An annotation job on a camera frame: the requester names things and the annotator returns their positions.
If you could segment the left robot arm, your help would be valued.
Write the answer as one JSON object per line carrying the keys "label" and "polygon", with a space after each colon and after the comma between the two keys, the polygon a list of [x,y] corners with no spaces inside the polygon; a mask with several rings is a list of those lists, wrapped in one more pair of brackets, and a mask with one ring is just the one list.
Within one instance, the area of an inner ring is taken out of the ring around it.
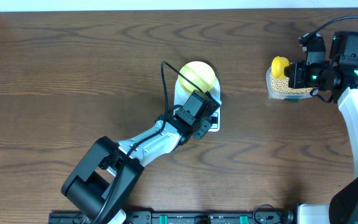
{"label": "left robot arm", "polygon": [[200,140],[220,106],[211,93],[195,90],[184,105],[166,110],[143,133],[118,142],[99,138],[68,176],[61,193],[92,223],[124,223],[122,208],[145,166],[189,138]]}

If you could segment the yellow measuring scoop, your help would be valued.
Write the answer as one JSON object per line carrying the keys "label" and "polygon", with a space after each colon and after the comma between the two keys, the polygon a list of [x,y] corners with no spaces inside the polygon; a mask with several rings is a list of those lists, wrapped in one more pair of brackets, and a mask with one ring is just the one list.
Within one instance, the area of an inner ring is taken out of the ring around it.
{"label": "yellow measuring scoop", "polygon": [[285,68],[290,65],[290,62],[285,57],[277,56],[273,59],[271,65],[271,73],[275,79],[285,78]]}

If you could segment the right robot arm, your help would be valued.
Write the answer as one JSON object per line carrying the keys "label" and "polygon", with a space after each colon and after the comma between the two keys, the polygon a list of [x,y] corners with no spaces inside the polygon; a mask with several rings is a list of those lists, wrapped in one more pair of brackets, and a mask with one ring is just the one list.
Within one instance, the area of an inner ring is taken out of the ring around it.
{"label": "right robot arm", "polygon": [[358,32],[334,33],[329,58],[323,38],[316,32],[300,37],[306,60],[272,65],[274,74],[289,79],[289,87],[310,88],[311,96],[330,91],[343,115],[352,149],[354,180],[328,204],[302,204],[296,210],[297,223],[358,223]]}

